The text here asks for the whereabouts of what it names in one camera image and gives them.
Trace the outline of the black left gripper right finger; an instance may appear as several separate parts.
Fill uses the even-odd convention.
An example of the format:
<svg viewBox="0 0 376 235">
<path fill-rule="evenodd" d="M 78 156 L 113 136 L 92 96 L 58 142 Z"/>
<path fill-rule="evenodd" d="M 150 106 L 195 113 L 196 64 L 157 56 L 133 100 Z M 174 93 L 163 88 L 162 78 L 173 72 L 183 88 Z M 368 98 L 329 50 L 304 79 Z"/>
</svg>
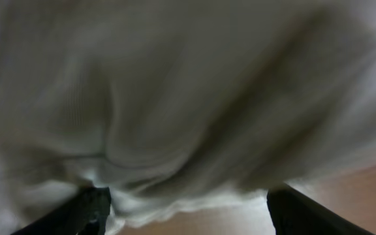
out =
<svg viewBox="0 0 376 235">
<path fill-rule="evenodd" d="M 290 186 L 269 190 L 266 203 L 277 235 L 373 235 Z"/>
</svg>

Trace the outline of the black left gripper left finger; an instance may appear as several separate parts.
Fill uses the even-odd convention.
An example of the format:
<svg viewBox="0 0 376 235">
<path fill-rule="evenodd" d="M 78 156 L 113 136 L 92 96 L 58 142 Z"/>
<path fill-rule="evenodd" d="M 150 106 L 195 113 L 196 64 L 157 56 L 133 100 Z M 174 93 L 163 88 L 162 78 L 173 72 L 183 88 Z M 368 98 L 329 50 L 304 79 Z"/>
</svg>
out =
<svg viewBox="0 0 376 235">
<path fill-rule="evenodd" d="M 90 187 L 12 235 L 105 235 L 112 198 L 107 187 Z"/>
</svg>

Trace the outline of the light grey t-shirt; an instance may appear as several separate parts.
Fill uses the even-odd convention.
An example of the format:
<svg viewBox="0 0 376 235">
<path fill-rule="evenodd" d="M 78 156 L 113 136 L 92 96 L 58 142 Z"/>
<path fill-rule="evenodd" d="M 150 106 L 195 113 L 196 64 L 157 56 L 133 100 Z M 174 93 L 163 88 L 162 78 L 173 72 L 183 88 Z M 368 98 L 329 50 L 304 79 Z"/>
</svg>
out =
<svg viewBox="0 0 376 235">
<path fill-rule="evenodd" d="M 376 164 L 376 1 L 0 1 L 0 234 L 107 232 Z"/>
</svg>

